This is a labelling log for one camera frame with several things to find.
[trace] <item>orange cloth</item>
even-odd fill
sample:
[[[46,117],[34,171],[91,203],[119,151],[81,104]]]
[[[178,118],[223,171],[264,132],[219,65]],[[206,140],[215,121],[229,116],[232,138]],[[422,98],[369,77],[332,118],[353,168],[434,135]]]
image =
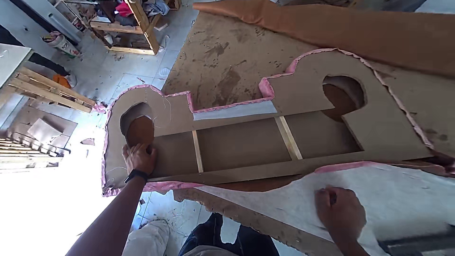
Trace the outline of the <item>orange cloth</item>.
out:
[[[319,47],[338,47],[373,61],[455,77],[455,15],[278,6],[269,0],[194,3],[193,8],[237,17]]]
[[[57,83],[59,83],[59,84],[65,86],[65,87],[68,88],[68,89],[71,89],[71,86],[70,86],[70,84],[68,83],[68,80],[67,80],[64,76],[62,76],[62,75],[56,74],[56,75],[54,75],[54,76],[52,77],[52,80],[53,80],[54,82],[57,82]]]

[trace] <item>hand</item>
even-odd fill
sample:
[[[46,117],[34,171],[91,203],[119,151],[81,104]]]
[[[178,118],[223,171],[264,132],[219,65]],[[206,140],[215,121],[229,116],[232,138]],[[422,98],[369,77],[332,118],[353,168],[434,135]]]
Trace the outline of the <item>hand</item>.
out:
[[[137,169],[148,175],[153,172],[157,161],[158,151],[156,148],[152,148],[152,153],[149,155],[147,154],[146,149],[146,144],[138,144],[131,148],[128,148],[128,145],[123,146],[122,156],[126,163],[128,175],[133,169]]]
[[[316,192],[315,202],[318,217],[334,241],[357,241],[367,221],[354,191],[326,187]]]

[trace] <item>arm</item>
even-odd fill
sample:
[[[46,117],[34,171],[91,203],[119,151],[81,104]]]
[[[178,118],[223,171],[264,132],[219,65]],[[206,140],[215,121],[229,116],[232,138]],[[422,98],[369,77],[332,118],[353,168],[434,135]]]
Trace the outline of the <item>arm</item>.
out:
[[[147,146],[139,144],[131,149],[123,147],[123,158],[127,172],[137,169],[147,174],[152,173],[157,158],[157,150],[151,155],[146,153]],[[146,181],[139,176],[131,179],[120,194],[108,205],[98,218],[82,233],[66,254],[80,255],[121,255],[133,222],[137,203]]]
[[[315,195],[316,211],[344,256],[369,256],[357,239],[366,224],[365,209],[354,191],[327,187]]]

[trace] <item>paint bucket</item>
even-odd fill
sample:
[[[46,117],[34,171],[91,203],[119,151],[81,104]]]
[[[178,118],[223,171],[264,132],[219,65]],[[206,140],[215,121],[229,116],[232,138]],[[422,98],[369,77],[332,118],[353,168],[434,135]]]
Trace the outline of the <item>paint bucket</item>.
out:
[[[81,57],[81,53],[72,45],[64,35],[59,35],[54,41],[47,43],[51,47],[59,49],[60,51],[66,53],[70,58]]]

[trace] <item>white sneaker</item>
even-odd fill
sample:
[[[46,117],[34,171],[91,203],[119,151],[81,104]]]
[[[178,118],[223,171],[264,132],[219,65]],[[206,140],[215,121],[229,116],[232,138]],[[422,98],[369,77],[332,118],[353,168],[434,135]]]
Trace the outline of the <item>white sneaker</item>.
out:
[[[65,77],[71,88],[74,88],[77,85],[77,79],[75,75],[68,75]]]

